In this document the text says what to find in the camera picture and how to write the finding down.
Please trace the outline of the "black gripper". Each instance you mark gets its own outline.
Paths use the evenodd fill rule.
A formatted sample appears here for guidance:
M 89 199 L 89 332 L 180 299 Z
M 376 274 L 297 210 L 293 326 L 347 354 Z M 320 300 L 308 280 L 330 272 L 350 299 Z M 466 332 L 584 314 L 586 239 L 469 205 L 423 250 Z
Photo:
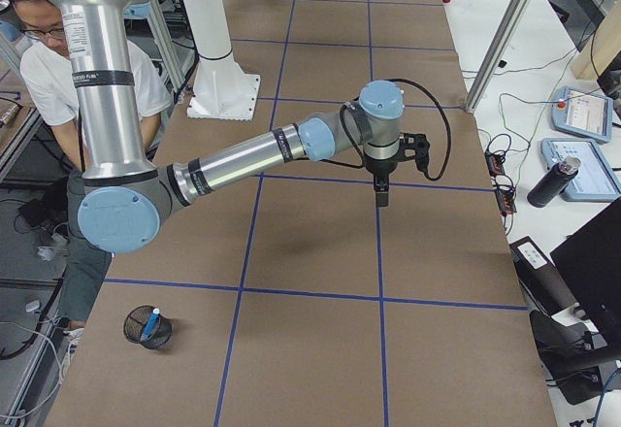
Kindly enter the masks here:
M 393 158 L 375 159 L 364 155 L 364 165 L 367 171 L 374 175 L 374 192 L 377 208 L 385 208 L 389 205 L 389 175 L 394 172 L 399 164 Z

